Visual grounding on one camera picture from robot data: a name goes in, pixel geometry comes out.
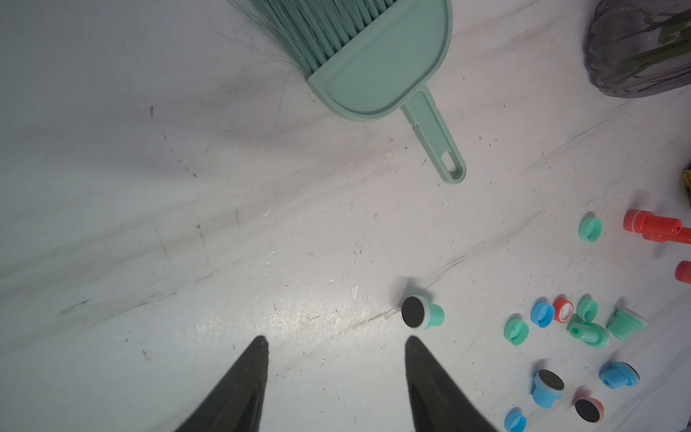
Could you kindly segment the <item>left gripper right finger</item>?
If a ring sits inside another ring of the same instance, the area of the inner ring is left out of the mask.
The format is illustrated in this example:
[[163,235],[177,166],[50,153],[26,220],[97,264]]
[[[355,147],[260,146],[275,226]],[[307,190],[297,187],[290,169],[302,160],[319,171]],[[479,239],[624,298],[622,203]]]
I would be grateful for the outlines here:
[[406,341],[405,365],[412,419],[417,432],[496,430],[415,336]]

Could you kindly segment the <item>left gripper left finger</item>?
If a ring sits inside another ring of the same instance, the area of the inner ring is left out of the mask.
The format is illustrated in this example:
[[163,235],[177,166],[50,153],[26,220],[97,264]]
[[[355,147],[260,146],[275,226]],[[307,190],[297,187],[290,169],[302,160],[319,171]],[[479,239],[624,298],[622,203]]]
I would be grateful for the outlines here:
[[179,431],[257,431],[269,365],[264,336],[252,340]]

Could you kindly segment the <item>blue stamp cluster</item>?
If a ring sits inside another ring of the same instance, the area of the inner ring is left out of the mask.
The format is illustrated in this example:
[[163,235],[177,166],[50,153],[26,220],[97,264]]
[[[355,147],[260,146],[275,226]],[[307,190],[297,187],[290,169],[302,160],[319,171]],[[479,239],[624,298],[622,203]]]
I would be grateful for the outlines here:
[[532,396],[534,402],[541,408],[549,410],[561,397],[565,390],[565,383],[554,372],[541,369],[534,375]]

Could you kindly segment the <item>red stamp cluster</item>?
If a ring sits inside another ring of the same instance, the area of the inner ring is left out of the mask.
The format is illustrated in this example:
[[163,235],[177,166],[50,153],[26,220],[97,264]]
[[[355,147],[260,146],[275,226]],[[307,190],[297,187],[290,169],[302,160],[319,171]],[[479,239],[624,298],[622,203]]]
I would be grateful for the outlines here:
[[685,284],[691,284],[691,262],[681,261],[675,270],[675,278]]

